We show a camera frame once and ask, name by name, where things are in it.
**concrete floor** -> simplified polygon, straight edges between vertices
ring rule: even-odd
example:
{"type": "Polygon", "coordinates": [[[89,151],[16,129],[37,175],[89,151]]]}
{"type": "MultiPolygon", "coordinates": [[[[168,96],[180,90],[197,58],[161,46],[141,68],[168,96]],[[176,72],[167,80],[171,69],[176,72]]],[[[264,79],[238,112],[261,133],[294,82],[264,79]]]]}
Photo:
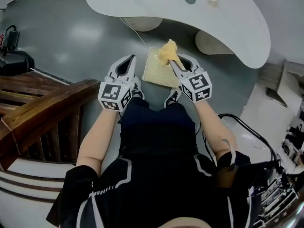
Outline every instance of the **concrete floor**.
{"type": "MultiPolygon", "coordinates": [[[[86,0],[18,0],[4,13],[0,32],[11,24],[20,31],[18,50],[29,53],[37,68],[66,80],[103,80],[109,66],[129,54],[137,56],[136,75],[143,75],[148,48],[119,18],[98,14],[86,0]]],[[[197,32],[191,26],[164,20],[155,30],[140,35],[149,47],[160,48],[170,38],[176,41],[179,53],[195,57],[208,72],[213,83],[208,102],[214,110],[240,116],[256,82],[257,70],[248,68],[234,55],[200,53],[194,43],[197,32]]],[[[143,82],[142,88],[151,108],[161,109],[170,89],[147,82],[143,82]]],[[[183,95],[180,103],[198,122],[193,104],[183,95]]],[[[82,137],[101,109],[97,100],[85,106],[82,137]]],[[[117,156],[119,141],[116,126],[104,167],[117,156]]],[[[197,144],[200,152],[205,153],[201,134],[197,144]]]]}

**yellow cloth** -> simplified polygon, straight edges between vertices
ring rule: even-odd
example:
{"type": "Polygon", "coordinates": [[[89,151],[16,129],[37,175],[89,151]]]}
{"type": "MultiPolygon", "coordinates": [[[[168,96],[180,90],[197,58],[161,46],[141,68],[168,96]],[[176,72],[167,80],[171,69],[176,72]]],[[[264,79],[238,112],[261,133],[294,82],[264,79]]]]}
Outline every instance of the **yellow cloth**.
{"type": "Polygon", "coordinates": [[[162,66],[167,65],[169,63],[169,60],[174,60],[182,69],[185,69],[176,54],[176,50],[176,43],[171,39],[169,39],[169,41],[161,49],[158,50],[157,57],[160,59],[162,66]]]}

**curved white desk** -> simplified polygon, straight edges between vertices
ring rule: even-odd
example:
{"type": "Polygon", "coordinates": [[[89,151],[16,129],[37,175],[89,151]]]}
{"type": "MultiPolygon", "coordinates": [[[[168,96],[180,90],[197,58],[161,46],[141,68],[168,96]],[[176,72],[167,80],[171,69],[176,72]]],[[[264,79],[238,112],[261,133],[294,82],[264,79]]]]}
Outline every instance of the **curved white desk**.
{"type": "Polygon", "coordinates": [[[86,0],[114,17],[159,17],[197,27],[225,44],[248,67],[259,68],[270,52],[268,26],[252,0],[86,0]]]}

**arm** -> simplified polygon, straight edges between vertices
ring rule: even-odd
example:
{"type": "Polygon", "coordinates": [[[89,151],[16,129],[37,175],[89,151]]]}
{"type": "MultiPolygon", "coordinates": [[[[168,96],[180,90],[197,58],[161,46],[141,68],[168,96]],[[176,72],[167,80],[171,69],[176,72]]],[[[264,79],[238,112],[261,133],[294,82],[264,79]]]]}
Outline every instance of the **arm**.
{"type": "Polygon", "coordinates": [[[222,123],[208,102],[200,101],[194,105],[200,117],[199,119],[208,143],[217,161],[219,161],[220,157],[225,153],[230,152],[229,144],[237,151],[238,145],[234,134],[222,123]]]}
{"type": "Polygon", "coordinates": [[[80,145],[76,166],[87,165],[101,175],[101,164],[110,145],[116,116],[115,111],[102,110],[80,145]]]}

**black and white sneaker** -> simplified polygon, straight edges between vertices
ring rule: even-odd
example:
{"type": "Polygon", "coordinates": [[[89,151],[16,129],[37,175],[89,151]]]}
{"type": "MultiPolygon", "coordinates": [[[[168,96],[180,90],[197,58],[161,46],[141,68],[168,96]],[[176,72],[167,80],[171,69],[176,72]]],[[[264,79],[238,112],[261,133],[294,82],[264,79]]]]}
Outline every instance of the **black and white sneaker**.
{"type": "Polygon", "coordinates": [[[172,88],[169,97],[165,100],[164,108],[166,108],[171,101],[177,103],[180,95],[181,90],[179,88],[172,88]]]}
{"type": "Polygon", "coordinates": [[[133,87],[133,90],[132,90],[132,96],[140,95],[141,99],[144,100],[144,93],[143,93],[142,88],[141,88],[142,83],[141,83],[140,79],[137,76],[134,76],[132,82],[134,83],[134,87],[133,87]]]}

